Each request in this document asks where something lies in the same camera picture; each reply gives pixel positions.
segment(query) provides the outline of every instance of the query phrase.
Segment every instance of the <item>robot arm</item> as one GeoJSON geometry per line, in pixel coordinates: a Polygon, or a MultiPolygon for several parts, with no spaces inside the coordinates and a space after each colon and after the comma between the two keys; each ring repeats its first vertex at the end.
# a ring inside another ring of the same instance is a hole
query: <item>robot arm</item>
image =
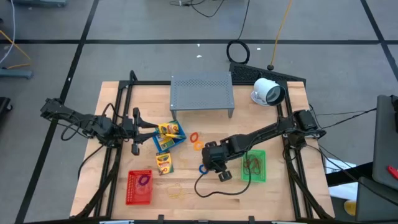
{"type": "Polygon", "coordinates": [[[157,128],[156,124],[151,124],[142,120],[138,108],[133,109],[133,119],[123,117],[121,124],[117,125],[106,116],[93,114],[81,114],[62,104],[59,99],[46,99],[42,107],[41,116],[47,120],[60,119],[67,121],[71,126],[82,129],[82,133],[89,138],[97,137],[100,144],[106,146],[110,142],[117,142],[120,139],[133,139],[132,153],[139,155],[137,144],[142,144],[156,133],[140,134],[139,128],[157,128]]]}
{"type": "Polygon", "coordinates": [[[242,157],[253,145],[283,134],[287,134],[291,146],[304,147],[305,136],[316,135],[320,138],[326,131],[318,129],[311,112],[296,111],[288,118],[278,118],[276,123],[250,134],[232,135],[222,139],[219,145],[215,141],[206,143],[202,149],[203,165],[207,170],[221,172],[218,177],[224,182],[232,178],[226,167],[228,161],[242,157]]]}

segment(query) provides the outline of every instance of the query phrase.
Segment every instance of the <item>yellow crayon box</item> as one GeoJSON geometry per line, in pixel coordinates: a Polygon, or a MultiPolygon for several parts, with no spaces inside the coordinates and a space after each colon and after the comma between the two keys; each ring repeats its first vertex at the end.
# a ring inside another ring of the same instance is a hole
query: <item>yellow crayon box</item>
{"type": "Polygon", "coordinates": [[[159,175],[172,173],[174,169],[170,152],[158,152],[156,154],[156,165],[159,171],[159,175]]]}
{"type": "Polygon", "coordinates": [[[179,132],[178,124],[164,123],[158,124],[160,134],[177,134],[179,132]]]}

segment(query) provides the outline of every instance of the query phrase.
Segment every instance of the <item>red plastic basket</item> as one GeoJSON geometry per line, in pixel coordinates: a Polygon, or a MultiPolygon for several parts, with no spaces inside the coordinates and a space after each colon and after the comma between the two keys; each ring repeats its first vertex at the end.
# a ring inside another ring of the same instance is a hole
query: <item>red plastic basket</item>
{"type": "Polygon", "coordinates": [[[152,171],[130,170],[126,205],[148,205],[152,199],[152,171]]]}

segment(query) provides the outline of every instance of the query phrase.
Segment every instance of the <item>green basket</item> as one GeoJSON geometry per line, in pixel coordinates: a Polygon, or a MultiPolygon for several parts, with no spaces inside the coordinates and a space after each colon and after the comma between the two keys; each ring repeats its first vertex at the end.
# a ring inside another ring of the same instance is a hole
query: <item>green basket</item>
{"type": "Polygon", "coordinates": [[[266,173],[266,152],[263,150],[250,150],[248,152],[248,160],[250,164],[246,163],[246,155],[242,158],[242,180],[249,181],[249,169],[251,171],[251,181],[265,182],[267,179],[266,173]]]}

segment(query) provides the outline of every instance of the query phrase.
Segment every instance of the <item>wooden table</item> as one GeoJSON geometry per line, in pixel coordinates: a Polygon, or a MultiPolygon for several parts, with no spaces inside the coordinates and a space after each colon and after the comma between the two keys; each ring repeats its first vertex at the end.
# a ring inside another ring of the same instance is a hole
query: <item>wooden table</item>
{"type": "MultiPolygon", "coordinates": [[[[290,82],[288,86],[293,111],[308,109],[303,83],[290,82]]],[[[250,133],[276,122],[276,107],[260,106],[250,99],[252,86],[234,86],[233,90],[235,110],[230,119],[225,111],[179,111],[178,121],[187,136],[196,131],[199,133],[199,140],[203,142],[219,142],[220,139],[232,134],[250,133]]],[[[114,103],[117,91],[118,82],[103,82],[95,114],[101,114],[109,102],[114,103]]],[[[168,85],[135,85],[132,88],[129,116],[132,117],[133,107],[139,107],[145,121],[155,124],[171,121],[169,101],[168,85]]],[[[111,117],[112,111],[109,110],[107,115],[111,117]]],[[[308,139],[307,142],[318,147],[316,140],[308,139]]],[[[90,139],[85,157],[98,147],[98,141],[90,139]]],[[[140,145],[140,149],[140,156],[133,156],[131,142],[123,144],[113,219],[156,220],[159,214],[163,214],[166,220],[248,220],[250,215],[254,215],[256,220],[294,220],[287,170],[282,157],[281,137],[253,147],[266,151],[267,181],[253,182],[245,193],[237,196],[212,195],[200,198],[196,195],[193,185],[200,175],[198,167],[201,164],[201,151],[194,151],[189,139],[171,150],[174,165],[172,174],[162,176],[158,174],[155,163],[157,150],[153,140],[150,139],[140,145]],[[150,205],[127,206],[125,204],[127,173],[129,170],[145,169],[151,169],[154,177],[152,202],[150,205]],[[178,193],[180,187],[183,189],[182,196],[179,198],[169,196],[178,193]]],[[[83,167],[71,215],[80,212],[97,190],[104,155],[103,149],[83,167]]],[[[302,149],[302,157],[309,190],[325,211],[334,216],[320,153],[311,147],[306,147],[302,149]]],[[[210,172],[199,181],[198,191],[204,195],[215,190],[238,192],[245,188],[247,182],[241,180],[241,159],[229,161],[227,166],[233,175],[232,180],[221,183],[218,174],[210,172]]],[[[304,217],[302,193],[299,188],[297,193],[304,217]]],[[[106,192],[101,214],[105,213],[107,201],[106,192]]]]}

